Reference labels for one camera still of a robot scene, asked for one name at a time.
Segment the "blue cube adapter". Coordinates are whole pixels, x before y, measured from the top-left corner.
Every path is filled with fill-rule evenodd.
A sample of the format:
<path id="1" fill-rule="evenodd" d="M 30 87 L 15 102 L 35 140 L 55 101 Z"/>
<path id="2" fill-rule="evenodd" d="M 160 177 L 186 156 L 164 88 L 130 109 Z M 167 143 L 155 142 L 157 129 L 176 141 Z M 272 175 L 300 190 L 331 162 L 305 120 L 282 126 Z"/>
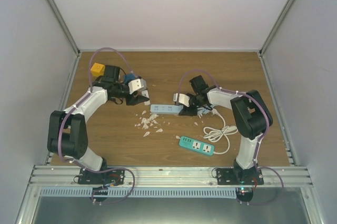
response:
<path id="1" fill-rule="evenodd" d="M 133 74 L 126 74 L 126 75 L 124 75 L 123 82 L 124 83 L 128 83 L 128 82 L 130 82 L 130 81 L 132 81 L 134 79 L 135 79 L 135 76 Z"/>

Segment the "light blue power strip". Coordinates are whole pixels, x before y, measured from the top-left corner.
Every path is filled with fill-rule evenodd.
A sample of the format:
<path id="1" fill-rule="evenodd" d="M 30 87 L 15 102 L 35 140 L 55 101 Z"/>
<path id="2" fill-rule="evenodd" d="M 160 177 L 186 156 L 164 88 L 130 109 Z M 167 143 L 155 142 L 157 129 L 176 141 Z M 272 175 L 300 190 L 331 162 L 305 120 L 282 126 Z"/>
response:
<path id="1" fill-rule="evenodd" d="M 150 113 L 158 115 L 178 115 L 183 105 L 151 104 Z"/>

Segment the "yellow cube socket adapter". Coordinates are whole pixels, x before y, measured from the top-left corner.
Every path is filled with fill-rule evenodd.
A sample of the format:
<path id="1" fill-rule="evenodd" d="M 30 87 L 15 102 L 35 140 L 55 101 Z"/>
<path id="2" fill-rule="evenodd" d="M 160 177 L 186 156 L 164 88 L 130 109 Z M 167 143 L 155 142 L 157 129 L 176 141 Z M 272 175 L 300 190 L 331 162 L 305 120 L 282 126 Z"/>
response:
<path id="1" fill-rule="evenodd" d="M 100 63 L 94 63 L 90 69 L 92 76 L 103 76 L 105 72 L 105 65 Z"/>

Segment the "teal power strip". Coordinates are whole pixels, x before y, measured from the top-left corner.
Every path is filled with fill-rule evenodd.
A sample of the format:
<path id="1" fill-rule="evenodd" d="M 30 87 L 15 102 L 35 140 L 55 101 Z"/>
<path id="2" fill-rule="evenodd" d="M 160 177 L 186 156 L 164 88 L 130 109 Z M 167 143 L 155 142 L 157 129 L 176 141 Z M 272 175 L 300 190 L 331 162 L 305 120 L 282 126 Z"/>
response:
<path id="1" fill-rule="evenodd" d="M 207 156 L 212 156 L 214 154 L 213 145 L 186 136 L 180 137 L 179 146 Z"/>

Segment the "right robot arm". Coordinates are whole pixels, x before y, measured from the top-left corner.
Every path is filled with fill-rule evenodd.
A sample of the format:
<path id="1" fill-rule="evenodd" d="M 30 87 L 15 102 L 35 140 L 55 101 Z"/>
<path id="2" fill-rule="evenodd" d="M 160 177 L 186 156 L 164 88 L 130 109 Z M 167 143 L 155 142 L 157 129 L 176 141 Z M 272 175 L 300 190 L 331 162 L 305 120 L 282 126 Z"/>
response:
<path id="1" fill-rule="evenodd" d="M 246 184 L 257 173 L 257 156 L 260 144 L 273 118 L 260 93 L 228 90 L 215 84 L 209 86 L 201 75 L 190 80 L 194 94 L 177 92 L 173 101 L 183 105 L 180 115 L 196 116 L 197 109 L 221 106 L 232 111 L 235 125 L 241 135 L 239 153 L 234 160 L 233 178 L 240 185 Z"/>

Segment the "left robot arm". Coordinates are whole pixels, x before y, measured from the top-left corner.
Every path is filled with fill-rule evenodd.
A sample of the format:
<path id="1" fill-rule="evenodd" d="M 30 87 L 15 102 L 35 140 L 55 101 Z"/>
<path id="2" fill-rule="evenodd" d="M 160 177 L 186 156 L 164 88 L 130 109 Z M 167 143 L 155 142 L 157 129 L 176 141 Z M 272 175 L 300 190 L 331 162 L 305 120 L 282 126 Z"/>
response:
<path id="1" fill-rule="evenodd" d="M 103 157 L 88 146 L 86 123 L 108 101 L 134 106 L 149 101 L 146 81 L 140 76 L 128 78 L 120 67 L 107 65 L 96 79 L 90 79 L 86 93 L 73 105 L 55 110 L 49 118 L 47 149 L 62 161 L 74 162 L 90 172 L 97 184 L 108 180 Z"/>

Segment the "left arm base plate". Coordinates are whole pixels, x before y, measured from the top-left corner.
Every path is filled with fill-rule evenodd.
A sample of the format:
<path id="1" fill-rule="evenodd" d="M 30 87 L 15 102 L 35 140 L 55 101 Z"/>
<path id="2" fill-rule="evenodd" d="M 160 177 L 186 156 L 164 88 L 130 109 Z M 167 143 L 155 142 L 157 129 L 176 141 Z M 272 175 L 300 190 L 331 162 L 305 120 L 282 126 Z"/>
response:
<path id="1" fill-rule="evenodd" d="M 73 181 L 79 185 L 118 186 L 124 183 L 125 171 L 117 169 L 104 173 L 94 173 L 81 169 Z"/>

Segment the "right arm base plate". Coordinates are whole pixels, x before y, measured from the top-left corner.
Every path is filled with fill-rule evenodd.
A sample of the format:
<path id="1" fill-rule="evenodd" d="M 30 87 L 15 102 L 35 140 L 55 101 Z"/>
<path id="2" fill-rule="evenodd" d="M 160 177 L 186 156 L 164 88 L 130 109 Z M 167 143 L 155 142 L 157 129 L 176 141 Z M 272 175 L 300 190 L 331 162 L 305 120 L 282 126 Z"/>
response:
<path id="1" fill-rule="evenodd" d="M 211 171 L 211 175 L 217 180 L 218 185 L 257 186 L 264 184 L 262 172 L 254 167 L 247 170 L 240 167 L 216 167 Z"/>

